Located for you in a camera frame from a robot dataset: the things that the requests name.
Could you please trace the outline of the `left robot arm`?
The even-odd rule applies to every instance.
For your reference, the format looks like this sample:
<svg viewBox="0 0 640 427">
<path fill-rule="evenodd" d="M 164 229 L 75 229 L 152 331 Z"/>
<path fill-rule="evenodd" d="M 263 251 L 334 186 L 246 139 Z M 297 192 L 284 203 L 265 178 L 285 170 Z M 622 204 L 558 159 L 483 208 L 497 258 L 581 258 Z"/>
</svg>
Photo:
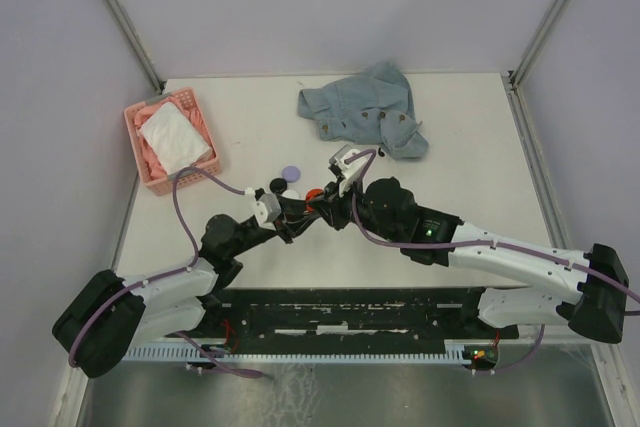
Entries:
<svg viewBox="0 0 640 427">
<path fill-rule="evenodd" d="M 206 301 L 238 275 L 237 256 L 274 238 L 290 243 L 319 217 L 305 202 L 275 194 L 261 195 L 251 207 L 242 222 L 211 217 L 194 256 L 177 266 L 133 277 L 95 274 L 52 328 L 69 365 L 97 378 L 141 344 L 190 330 L 215 334 L 221 313 Z"/>
</svg>

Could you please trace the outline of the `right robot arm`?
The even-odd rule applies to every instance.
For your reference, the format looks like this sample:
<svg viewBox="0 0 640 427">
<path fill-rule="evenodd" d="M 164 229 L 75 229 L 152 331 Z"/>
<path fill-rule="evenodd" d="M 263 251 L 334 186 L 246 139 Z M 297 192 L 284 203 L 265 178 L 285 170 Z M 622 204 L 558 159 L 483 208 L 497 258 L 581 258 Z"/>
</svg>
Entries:
<svg viewBox="0 0 640 427">
<path fill-rule="evenodd" d="M 517 282 L 501 290 L 482 287 L 458 315 L 467 336 L 481 338 L 512 325 L 565 325 L 596 342 L 623 337 L 629 278 L 615 249 L 589 251 L 537 246 L 493 234 L 461 218 L 419 205 L 394 178 L 352 185 L 331 183 L 305 202 L 331 227 L 353 223 L 371 242 L 395 248 L 412 261 L 477 270 Z"/>
</svg>

